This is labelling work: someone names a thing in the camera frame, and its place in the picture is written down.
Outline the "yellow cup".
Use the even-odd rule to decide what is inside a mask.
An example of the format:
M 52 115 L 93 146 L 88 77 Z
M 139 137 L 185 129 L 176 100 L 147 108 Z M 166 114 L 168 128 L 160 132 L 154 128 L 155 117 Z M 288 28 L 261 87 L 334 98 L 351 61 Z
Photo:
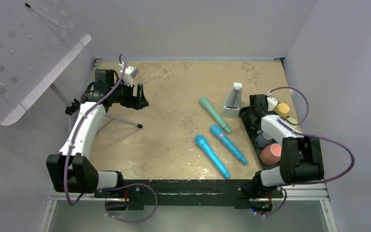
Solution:
M 281 117 L 289 117 L 290 107 L 286 103 L 278 103 L 273 111 Z

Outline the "dark blue-grey mug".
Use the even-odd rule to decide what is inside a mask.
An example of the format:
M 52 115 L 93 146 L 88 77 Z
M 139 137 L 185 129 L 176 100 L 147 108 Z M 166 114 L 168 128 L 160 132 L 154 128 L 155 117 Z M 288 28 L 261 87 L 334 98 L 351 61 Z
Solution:
M 255 145 L 258 149 L 264 149 L 268 145 L 270 145 L 273 141 L 273 137 L 266 133 L 265 131 L 260 131 L 257 137 L 254 140 Z

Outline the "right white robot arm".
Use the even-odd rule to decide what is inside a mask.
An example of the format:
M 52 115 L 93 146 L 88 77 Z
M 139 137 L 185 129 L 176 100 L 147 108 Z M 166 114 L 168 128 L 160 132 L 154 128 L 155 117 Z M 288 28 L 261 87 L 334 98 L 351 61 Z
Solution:
M 274 186 L 322 180 L 324 166 L 320 140 L 302 135 L 278 114 L 269 111 L 266 95 L 251 95 L 249 102 L 247 111 L 241 114 L 247 130 L 269 134 L 282 149 L 279 166 L 258 173 L 259 179 L 252 183 L 253 193 L 263 197 Z

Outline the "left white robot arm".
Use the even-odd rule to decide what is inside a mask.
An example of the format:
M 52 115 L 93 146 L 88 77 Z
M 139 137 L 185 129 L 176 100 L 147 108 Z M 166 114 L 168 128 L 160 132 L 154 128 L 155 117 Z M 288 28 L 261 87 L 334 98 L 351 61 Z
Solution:
M 115 103 L 126 108 L 141 110 L 149 105 L 143 85 L 134 85 L 138 68 L 128 66 L 117 73 L 115 70 L 95 70 L 91 82 L 75 101 L 78 118 L 59 152 L 46 160 L 53 187 L 57 192 L 94 193 L 106 189 L 114 198 L 123 195 L 125 185 L 118 171 L 98 171 L 89 161 L 90 150 L 102 120 Z

